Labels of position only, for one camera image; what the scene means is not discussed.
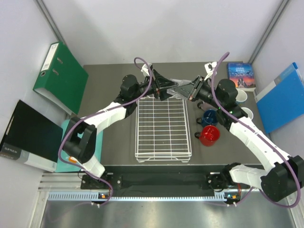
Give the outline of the clear glass cup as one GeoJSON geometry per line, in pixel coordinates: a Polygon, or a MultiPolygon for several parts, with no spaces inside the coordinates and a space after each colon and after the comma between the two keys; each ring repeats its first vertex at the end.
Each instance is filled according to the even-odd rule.
{"type": "Polygon", "coordinates": [[[167,89],[167,93],[170,95],[175,95],[177,96],[176,88],[179,88],[181,86],[185,86],[189,83],[191,83],[190,80],[185,80],[185,79],[169,79],[170,82],[173,83],[173,85],[170,86],[170,88],[167,89]]]}

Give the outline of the terracotta pink mug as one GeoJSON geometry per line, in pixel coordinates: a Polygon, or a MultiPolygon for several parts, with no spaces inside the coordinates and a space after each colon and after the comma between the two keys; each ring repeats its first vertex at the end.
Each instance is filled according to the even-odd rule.
{"type": "Polygon", "coordinates": [[[248,118],[250,118],[251,120],[253,120],[254,114],[253,114],[253,112],[249,108],[242,107],[241,109],[248,115],[248,118]]]}

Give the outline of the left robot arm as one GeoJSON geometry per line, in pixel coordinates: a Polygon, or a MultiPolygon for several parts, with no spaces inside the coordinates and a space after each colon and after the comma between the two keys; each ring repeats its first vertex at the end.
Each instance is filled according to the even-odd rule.
{"type": "Polygon", "coordinates": [[[130,116],[139,99],[153,95],[163,101],[171,97],[168,91],[178,86],[176,80],[167,79],[150,67],[144,66],[142,72],[145,74],[142,83],[137,81],[136,76],[126,75],[122,79],[119,95],[106,108],[83,118],[73,117],[68,122],[59,151],[74,158],[75,166],[92,176],[91,182],[97,188],[105,187],[108,182],[105,167],[95,156],[97,135],[130,116]]]}

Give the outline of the lilac ceramic mug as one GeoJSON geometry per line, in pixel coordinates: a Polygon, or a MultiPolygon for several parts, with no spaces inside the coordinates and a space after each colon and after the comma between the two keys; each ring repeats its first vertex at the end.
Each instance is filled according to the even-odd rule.
{"type": "Polygon", "coordinates": [[[200,101],[197,103],[197,107],[202,110],[202,111],[206,111],[206,110],[209,110],[210,109],[210,105],[203,102],[203,101],[200,101]]]}

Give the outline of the dark blue mug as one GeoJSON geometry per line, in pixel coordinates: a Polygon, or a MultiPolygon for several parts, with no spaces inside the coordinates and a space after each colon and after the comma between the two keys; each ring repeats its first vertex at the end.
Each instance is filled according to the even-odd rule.
{"type": "Polygon", "coordinates": [[[200,124],[202,127],[208,125],[216,126],[218,124],[216,111],[212,109],[206,110],[202,117],[196,119],[196,123],[200,124]]]}

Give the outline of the red ceramic mug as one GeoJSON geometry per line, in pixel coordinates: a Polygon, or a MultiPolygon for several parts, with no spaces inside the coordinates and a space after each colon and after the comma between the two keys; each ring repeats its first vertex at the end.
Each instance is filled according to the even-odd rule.
{"type": "Polygon", "coordinates": [[[194,136],[199,139],[204,146],[210,147],[220,138],[220,131],[213,125],[207,125],[201,132],[196,132],[194,136]]]}

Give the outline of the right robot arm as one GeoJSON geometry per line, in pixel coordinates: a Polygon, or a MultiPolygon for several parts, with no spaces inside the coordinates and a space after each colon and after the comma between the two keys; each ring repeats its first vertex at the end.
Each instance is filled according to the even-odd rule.
{"type": "Polygon", "coordinates": [[[218,123],[237,137],[260,161],[263,168],[240,163],[227,165],[221,172],[222,183],[233,188],[238,183],[258,188],[269,200],[278,202],[296,192],[301,197],[304,186],[304,161],[278,148],[236,103],[235,84],[221,79],[217,87],[198,76],[193,81],[158,77],[156,83],[162,99],[175,95],[189,101],[201,100],[217,109],[218,123]]]}

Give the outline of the light blue floral mug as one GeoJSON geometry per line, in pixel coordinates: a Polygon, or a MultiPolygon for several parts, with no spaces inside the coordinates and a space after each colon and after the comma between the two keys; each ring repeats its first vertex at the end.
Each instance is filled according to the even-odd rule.
{"type": "Polygon", "coordinates": [[[247,93],[241,89],[237,89],[236,103],[243,104],[247,100],[247,93]]]}

